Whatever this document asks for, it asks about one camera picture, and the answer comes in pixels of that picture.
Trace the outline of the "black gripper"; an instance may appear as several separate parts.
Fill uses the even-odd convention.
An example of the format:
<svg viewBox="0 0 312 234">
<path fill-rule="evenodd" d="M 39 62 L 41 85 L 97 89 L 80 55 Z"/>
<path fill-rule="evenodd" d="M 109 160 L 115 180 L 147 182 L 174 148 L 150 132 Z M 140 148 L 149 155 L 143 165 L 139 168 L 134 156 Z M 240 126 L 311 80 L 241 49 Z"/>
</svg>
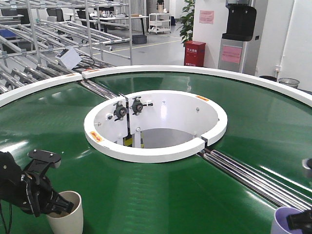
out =
<svg viewBox="0 0 312 234">
<path fill-rule="evenodd" d="M 74 204 L 56 192 L 45 175 L 50 167 L 58 168 L 61 156 L 44 150 L 28 153 L 32 159 L 24 169 L 10 152 L 0 153 L 0 198 L 27 214 L 70 214 Z"/>
</svg>

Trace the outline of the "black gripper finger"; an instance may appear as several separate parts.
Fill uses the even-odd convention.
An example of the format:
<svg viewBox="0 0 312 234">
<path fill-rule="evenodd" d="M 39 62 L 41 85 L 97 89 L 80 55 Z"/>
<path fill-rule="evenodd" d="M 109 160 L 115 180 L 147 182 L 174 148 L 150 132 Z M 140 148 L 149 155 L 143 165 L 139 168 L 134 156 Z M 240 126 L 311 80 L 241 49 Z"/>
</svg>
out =
<svg viewBox="0 0 312 234">
<path fill-rule="evenodd" d="M 306 210 L 298 214 L 290 214 L 286 218 L 290 230 L 311 230 L 312 229 L 312 211 Z"/>
</svg>

